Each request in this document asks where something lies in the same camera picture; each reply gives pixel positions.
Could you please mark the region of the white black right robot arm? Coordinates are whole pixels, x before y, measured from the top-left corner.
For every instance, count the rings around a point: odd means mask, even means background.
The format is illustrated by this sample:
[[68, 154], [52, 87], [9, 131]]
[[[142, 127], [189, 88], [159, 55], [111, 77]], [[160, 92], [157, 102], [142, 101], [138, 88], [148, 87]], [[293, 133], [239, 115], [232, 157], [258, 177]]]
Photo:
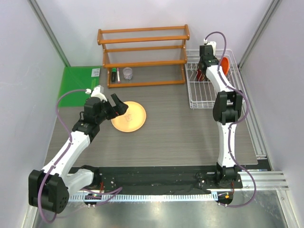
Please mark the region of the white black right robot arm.
[[234, 123], [241, 116], [243, 97], [235, 91], [225, 76], [220, 61], [215, 56], [216, 43], [207, 42], [199, 48], [199, 70], [212, 83], [217, 93], [212, 111], [219, 131], [219, 156], [214, 182], [224, 188], [237, 179], [238, 166], [234, 161], [236, 131]]

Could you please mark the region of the cream yellow plate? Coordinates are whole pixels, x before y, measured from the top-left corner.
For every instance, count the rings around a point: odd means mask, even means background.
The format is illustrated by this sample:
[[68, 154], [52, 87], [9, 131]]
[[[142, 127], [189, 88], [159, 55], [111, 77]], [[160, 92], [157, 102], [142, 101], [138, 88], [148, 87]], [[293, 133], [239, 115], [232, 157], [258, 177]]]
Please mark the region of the cream yellow plate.
[[144, 107], [134, 101], [126, 101], [128, 109], [125, 114], [111, 120], [114, 128], [121, 132], [130, 133], [140, 129], [146, 120], [146, 111]]

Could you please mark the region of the dark red patterned plate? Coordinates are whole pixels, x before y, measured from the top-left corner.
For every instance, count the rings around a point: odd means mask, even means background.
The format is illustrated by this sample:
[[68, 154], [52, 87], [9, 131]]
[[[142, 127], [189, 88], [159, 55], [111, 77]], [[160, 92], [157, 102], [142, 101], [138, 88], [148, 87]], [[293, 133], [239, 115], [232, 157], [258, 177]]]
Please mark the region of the dark red patterned plate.
[[200, 69], [197, 69], [196, 80], [198, 82], [203, 82], [205, 80], [205, 75], [202, 73]]

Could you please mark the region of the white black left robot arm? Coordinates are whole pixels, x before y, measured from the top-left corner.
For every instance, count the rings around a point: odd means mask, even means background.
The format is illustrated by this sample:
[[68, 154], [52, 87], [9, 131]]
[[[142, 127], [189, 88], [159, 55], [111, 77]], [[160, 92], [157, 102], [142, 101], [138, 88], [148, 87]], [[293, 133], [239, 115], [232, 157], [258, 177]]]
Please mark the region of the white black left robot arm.
[[85, 187], [95, 190], [100, 186], [100, 171], [96, 167], [83, 165], [72, 175], [69, 171], [99, 133], [100, 124], [126, 113], [128, 105], [116, 94], [111, 97], [114, 106], [104, 95], [92, 95], [86, 99], [63, 147], [42, 170], [33, 170], [29, 174], [29, 205], [59, 214], [65, 209], [69, 196]]

